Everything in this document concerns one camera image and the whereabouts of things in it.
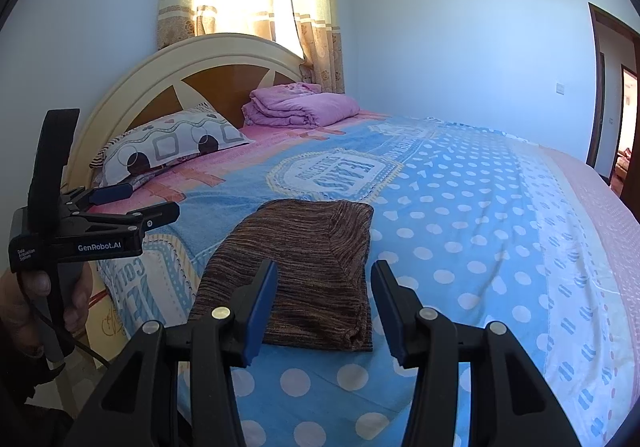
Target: black cable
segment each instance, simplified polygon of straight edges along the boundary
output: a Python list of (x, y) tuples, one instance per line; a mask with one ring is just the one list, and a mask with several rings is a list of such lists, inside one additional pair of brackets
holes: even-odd
[(43, 315), (43, 313), (40, 310), (38, 310), (38, 308), (36, 308), (36, 306), (33, 304), (33, 301), (30, 299), (30, 297), (27, 295), (26, 290), (24, 289), (24, 283), (22, 282), (22, 272), (16, 274), (16, 277), (18, 279), (18, 286), (20, 287), (20, 292), (22, 293), (24, 300), (27, 301), (27, 304), (29, 305), (29, 308), (31, 309), (33, 314), (37, 316), (42, 322), (44, 322), (49, 328), (55, 331), (59, 339), (63, 339), (66, 342), (74, 345), (76, 348), (81, 349), (82, 351), (84, 351), (84, 353), (91, 355), (94, 359), (100, 362), (104, 367), (108, 368), (111, 366), (109, 361), (105, 360), (103, 356), (101, 356), (99, 353), (96, 353), (89, 346), (85, 346), (84, 344), (82, 344), (82, 342), (76, 340), (71, 333), (69, 333), (64, 328), (57, 326), (56, 324), (51, 322), (49, 318)]

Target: wooden headboard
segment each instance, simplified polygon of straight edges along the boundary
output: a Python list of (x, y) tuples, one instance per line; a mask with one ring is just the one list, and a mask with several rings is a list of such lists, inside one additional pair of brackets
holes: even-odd
[(89, 186), (89, 162), (114, 136), (204, 100), (236, 127), (257, 88), (302, 80), (302, 59), (252, 35), (219, 33), (168, 46), (122, 78), (100, 101), (76, 140), (63, 183)]

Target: screw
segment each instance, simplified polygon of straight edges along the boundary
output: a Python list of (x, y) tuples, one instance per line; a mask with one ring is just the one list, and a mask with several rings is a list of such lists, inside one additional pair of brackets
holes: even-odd
[(504, 335), (507, 332), (507, 326), (502, 324), (500, 321), (494, 321), (489, 324), (489, 329), (496, 335)]
[(425, 319), (426, 321), (434, 321), (438, 318), (438, 312), (433, 308), (422, 308), (418, 315)]
[(211, 311), (211, 316), (214, 319), (223, 320), (226, 319), (229, 315), (231, 315), (231, 310), (226, 306), (218, 306), (214, 310)]
[(158, 321), (147, 321), (142, 324), (142, 331), (147, 335), (156, 333), (160, 329), (160, 323)]

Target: window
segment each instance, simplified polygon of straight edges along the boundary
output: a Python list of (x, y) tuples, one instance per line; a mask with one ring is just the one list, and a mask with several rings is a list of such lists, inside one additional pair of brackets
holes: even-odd
[(298, 39), (296, 21), (293, 19), (291, 0), (273, 0), (273, 13), (276, 42), (302, 58), (302, 47)]

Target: bed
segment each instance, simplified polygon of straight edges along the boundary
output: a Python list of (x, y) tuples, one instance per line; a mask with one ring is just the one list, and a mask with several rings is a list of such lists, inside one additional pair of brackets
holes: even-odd
[[(300, 59), (252, 36), (216, 34), (158, 52), (89, 117), (66, 170), (113, 136), (203, 100), (242, 127), (240, 107), (263, 86), (300, 80)], [(177, 165), (104, 205), (125, 212), (162, 201), (180, 218), (149, 233), (139, 258), (96, 271), (130, 336), (148, 319), (186, 320), (204, 267), (244, 217), (278, 198), (347, 199), (374, 208), (370, 265), (450, 319), (503, 321), (561, 402), (583, 446), (610, 439), (636, 402), (640, 225), (585, 164), (488, 128), (363, 111), (316, 130), (250, 126), (254, 143)], [(355, 164), (357, 175), (340, 164)], [(374, 351), (263, 345), (232, 373), (247, 445), (399, 445), (416, 372), (390, 356), (372, 303)], [(188, 366), (180, 409), (189, 416)], [(466, 445), (470, 371), (460, 366), (455, 446)]]

